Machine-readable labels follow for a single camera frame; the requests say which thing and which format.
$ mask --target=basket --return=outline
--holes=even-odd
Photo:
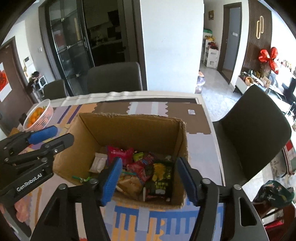
[[[35,121],[33,125],[31,125],[29,128],[26,128],[28,123],[29,123],[29,118],[33,114],[33,112],[38,108],[38,107],[44,107],[46,106],[46,109],[44,112],[41,114],[41,116]],[[49,123],[50,119],[52,118],[54,114],[54,109],[50,104],[50,99],[46,99],[39,103],[37,106],[34,107],[33,110],[28,114],[24,124],[23,124],[23,129],[24,131],[39,131],[44,129],[47,124]]]

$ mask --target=picture frame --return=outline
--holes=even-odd
[[[214,10],[209,11],[209,20],[214,20]]]

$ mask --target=balloon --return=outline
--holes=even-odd
[[[261,62],[261,63],[266,63],[270,60],[270,56],[269,56],[269,53],[266,49],[261,49],[260,50],[260,55],[258,57],[258,60]]]
[[[269,66],[270,66],[270,68],[272,69],[273,72],[275,72],[276,74],[279,74],[279,68],[278,68],[277,64],[274,62],[273,59],[271,59],[269,61]]]
[[[270,57],[272,59],[275,59],[277,56],[278,56],[278,51],[277,51],[277,48],[276,47],[272,47],[271,50],[270,50]]]

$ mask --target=pink snack bag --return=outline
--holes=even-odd
[[[108,166],[111,165],[115,157],[120,157],[122,159],[122,165],[124,169],[126,169],[126,165],[133,163],[133,148],[129,148],[124,151],[117,147],[107,146],[107,155]]]

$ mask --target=sliding glass door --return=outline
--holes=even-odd
[[[88,94],[87,72],[94,66],[76,0],[57,0],[46,9],[47,31],[56,64],[70,95]]]

